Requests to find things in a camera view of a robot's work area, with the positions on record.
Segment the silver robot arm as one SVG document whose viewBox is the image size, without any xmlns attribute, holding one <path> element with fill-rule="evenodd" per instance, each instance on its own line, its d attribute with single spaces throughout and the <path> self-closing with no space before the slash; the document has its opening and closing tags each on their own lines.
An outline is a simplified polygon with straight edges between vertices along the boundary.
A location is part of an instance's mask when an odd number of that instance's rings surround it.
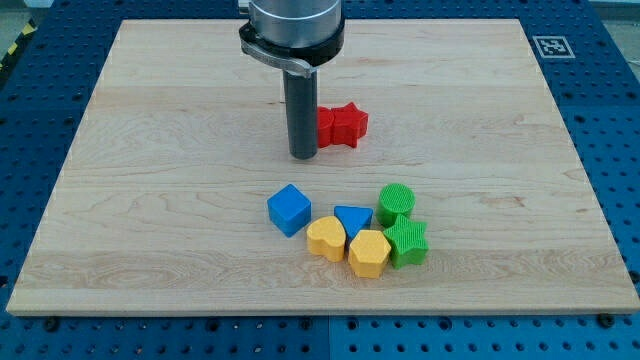
<svg viewBox="0 0 640 360">
<path fill-rule="evenodd" d="M 290 154 L 313 158 L 319 148 L 317 72 L 342 50 L 346 18 L 341 0 L 249 0 L 241 50 L 282 71 Z"/>
</svg>

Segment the black clamp mount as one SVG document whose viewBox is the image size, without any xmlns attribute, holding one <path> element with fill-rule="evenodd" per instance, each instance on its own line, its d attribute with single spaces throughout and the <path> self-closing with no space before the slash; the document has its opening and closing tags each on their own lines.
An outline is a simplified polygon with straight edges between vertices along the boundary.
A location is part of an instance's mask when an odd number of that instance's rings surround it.
<svg viewBox="0 0 640 360">
<path fill-rule="evenodd" d="M 303 48 L 273 44 L 247 22 L 238 33 L 241 50 L 255 60 L 294 76 L 310 78 L 317 68 L 336 57 L 343 48 L 346 18 L 341 17 L 336 31 L 326 40 Z"/>
</svg>

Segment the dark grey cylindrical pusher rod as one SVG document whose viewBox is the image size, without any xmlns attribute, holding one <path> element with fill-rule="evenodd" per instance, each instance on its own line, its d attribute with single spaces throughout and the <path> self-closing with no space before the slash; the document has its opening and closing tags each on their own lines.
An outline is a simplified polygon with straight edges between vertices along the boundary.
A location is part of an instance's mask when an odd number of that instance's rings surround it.
<svg viewBox="0 0 640 360">
<path fill-rule="evenodd" d="M 287 134 L 290 154 L 313 158 L 318 149 L 317 74 L 309 78 L 283 72 Z"/>
</svg>

